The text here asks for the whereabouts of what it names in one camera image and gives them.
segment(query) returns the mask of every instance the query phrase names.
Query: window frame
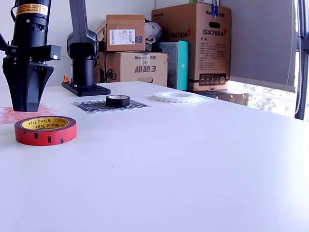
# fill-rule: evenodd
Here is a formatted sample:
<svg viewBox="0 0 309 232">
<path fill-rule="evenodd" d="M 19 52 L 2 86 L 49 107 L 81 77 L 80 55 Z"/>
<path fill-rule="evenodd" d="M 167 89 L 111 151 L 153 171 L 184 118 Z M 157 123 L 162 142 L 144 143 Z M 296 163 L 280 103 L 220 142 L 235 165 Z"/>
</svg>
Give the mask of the window frame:
<svg viewBox="0 0 309 232">
<path fill-rule="evenodd" d="M 295 118 L 304 120 L 307 101 L 307 86 L 308 86 L 308 62 L 309 62 L 309 24 L 308 24 L 308 0 L 298 0 L 299 7 L 299 25 L 300 25 L 300 39 L 301 47 L 299 49 L 299 42 L 297 43 L 298 51 L 301 51 L 301 64 L 302 64 L 302 85 L 300 78 L 298 79 L 297 89 L 297 103 L 300 101 L 300 107 Z"/>
</svg>

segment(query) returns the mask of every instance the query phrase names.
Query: barcode label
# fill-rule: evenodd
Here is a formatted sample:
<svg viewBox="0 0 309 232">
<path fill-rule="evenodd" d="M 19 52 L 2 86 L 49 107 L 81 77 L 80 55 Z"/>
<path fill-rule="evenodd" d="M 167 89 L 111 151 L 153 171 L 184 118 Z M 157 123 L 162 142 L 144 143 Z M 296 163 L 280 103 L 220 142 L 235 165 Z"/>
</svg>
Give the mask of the barcode label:
<svg viewBox="0 0 309 232">
<path fill-rule="evenodd" d="M 110 45 L 135 44 L 135 30 L 110 30 Z"/>
</svg>

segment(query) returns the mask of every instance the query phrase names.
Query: robotic arm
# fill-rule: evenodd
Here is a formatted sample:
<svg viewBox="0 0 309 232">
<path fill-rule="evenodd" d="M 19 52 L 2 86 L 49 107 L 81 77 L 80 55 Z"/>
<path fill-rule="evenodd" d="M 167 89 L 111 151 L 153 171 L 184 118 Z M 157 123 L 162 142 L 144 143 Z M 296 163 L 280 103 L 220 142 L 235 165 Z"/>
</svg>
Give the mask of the robotic arm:
<svg viewBox="0 0 309 232">
<path fill-rule="evenodd" d="M 88 29 L 85 0 L 70 0 L 73 33 L 68 37 L 68 55 L 73 63 L 73 80 L 62 86 L 79 97 L 110 94 L 97 86 L 94 69 L 98 56 L 98 36 Z"/>
<path fill-rule="evenodd" d="M 60 60 L 61 47 L 47 44 L 51 0 L 16 0 L 16 18 L 12 43 L 0 35 L 0 50 L 7 57 L 3 72 L 7 79 L 15 111 L 37 112 L 45 85 L 54 71 L 46 64 Z M 78 96 L 110 94 L 94 84 L 97 35 L 88 30 L 85 0 L 70 0 L 73 33 L 68 37 L 68 54 L 73 60 L 73 80 L 63 84 Z"/>
</svg>

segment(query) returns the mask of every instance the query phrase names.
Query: teal box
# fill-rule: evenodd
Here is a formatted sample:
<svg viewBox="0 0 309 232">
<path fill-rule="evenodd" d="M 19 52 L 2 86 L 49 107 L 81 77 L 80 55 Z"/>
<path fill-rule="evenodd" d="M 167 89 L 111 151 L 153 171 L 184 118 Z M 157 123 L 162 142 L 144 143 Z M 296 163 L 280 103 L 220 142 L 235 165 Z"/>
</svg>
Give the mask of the teal box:
<svg viewBox="0 0 309 232">
<path fill-rule="evenodd" d="M 153 52 L 168 55 L 168 87 L 186 91 L 188 89 L 189 43 L 186 41 L 153 43 Z"/>
</svg>

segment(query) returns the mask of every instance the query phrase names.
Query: red tape roll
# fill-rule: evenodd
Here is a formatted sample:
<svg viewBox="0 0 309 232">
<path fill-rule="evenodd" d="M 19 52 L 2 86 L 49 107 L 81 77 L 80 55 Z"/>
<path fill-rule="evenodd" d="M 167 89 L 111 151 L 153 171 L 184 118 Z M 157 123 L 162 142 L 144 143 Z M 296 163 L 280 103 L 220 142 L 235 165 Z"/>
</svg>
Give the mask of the red tape roll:
<svg viewBox="0 0 309 232">
<path fill-rule="evenodd" d="M 32 146 L 51 146 L 73 140 L 76 121 L 69 117 L 44 116 L 21 120 L 15 124 L 16 140 Z"/>
</svg>

